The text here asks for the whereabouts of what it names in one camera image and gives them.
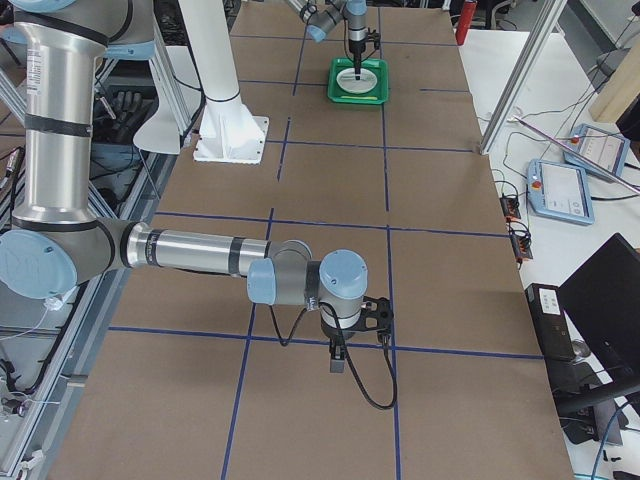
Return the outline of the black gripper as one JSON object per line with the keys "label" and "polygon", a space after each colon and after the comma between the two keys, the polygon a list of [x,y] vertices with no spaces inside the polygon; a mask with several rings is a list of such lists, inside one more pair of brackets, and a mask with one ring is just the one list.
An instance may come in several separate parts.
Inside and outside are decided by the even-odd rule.
{"label": "black gripper", "polygon": [[364,40],[349,40],[349,51],[353,55],[354,78],[361,79],[362,55],[365,52]]}
{"label": "black gripper", "polygon": [[364,332],[364,326],[357,321],[353,325],[345,325],[339,320],[340,327],[336,326],[336,321],[328,314],[321,314],[321,330],[330,340],[329,343],[329,371],[331,373],[343,373],[346,362],[345,343],[357,333]]}

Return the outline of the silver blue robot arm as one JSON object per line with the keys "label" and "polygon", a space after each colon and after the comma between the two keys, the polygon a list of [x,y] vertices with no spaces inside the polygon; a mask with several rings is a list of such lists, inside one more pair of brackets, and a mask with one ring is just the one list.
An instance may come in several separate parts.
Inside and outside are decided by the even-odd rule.
{"label": "silver blue robot arm", "polygon": [[345,23],[354,75],[359,80],[368,38],[366,1],[329,1],[326,7],[318,6],[315,1],[287,0],[286,4],[305,24],[306,33],[316,43],[322,42],[341,22]]}
{"label": "silver blue robot arm", "polygon": [[120,268],[156,266],[243,277],[256,304],[318,311],[330,368],[352,367],[348,339],[365,328],[367,266],[340,249],[315,261],[307,245],[155,230],[101,218],[88,207],[97,62],[155,50],[149,1],[17,1],[27,42],[25,198],[1,237],[1,279],[15,293],[50,298]]}

